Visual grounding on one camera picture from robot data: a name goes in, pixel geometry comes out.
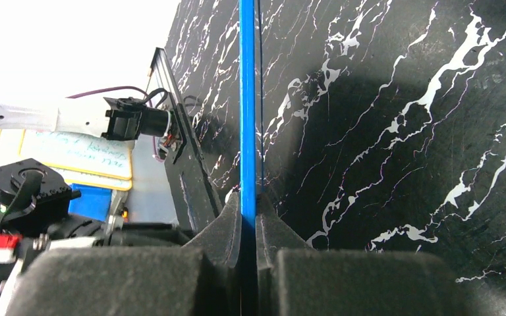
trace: white background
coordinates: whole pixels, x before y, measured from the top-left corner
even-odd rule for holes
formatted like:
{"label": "white background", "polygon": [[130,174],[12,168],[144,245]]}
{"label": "white background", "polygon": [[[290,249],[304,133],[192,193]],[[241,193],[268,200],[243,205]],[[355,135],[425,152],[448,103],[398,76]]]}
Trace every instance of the white background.
{"label": "white background", "polygon": [[[53,97],[145,88],[179,0],[0,0],[0,91]],[[109,94],[139,96],[138,92]]]}

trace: blue plastic container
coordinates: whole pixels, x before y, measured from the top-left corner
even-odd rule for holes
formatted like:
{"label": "blue plastic container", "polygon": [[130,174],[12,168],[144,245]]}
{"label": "blue plastic container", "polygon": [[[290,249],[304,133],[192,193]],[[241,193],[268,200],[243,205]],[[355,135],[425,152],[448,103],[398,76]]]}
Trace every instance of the blue plastic container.
{"label": "blue plastic container", "polygon": [[72,184],[71,188],[80,190],[82,196],[70,202],[69,213],[106,221],[109,214],[109,205],[111,204],[110,189],[83,186],[81,184]]}

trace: blue rod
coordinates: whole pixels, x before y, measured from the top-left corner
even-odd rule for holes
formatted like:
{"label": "blue rod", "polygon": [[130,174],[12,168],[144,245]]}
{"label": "blue rod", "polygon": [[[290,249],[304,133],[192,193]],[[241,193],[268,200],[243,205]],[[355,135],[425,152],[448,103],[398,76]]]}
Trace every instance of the blue rod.
{"label": "blue rod", "polygon": [[241,214],[249,228],[256,216],[255,0],[239,1]]}

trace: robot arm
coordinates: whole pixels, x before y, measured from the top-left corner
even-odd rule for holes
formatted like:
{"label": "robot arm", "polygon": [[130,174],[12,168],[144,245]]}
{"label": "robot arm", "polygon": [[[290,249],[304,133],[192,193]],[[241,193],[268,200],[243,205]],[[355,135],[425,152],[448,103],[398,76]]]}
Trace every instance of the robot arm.
{"label": "robot arm", "polygon": [[141,133],[167,137],[169,111],[147,107],[133,98],[96,103],[87,99],[38,99],[0,94],[0,129],[77,132],[108,140],[135,140]]}

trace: black marble surface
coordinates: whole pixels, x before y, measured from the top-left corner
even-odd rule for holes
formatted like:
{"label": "black marble surface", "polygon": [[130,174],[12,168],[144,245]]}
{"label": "black marble surface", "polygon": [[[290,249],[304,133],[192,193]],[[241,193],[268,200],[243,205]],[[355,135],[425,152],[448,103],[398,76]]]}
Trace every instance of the black marble surface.
{"label": "black marble surface", "polygon": [[[238,5],[183,0],[167,45],[222,200],[239,188]],[[320,249],[434,253],[506,315],[506,0],[261,12],[259,183],[281,218]]]}

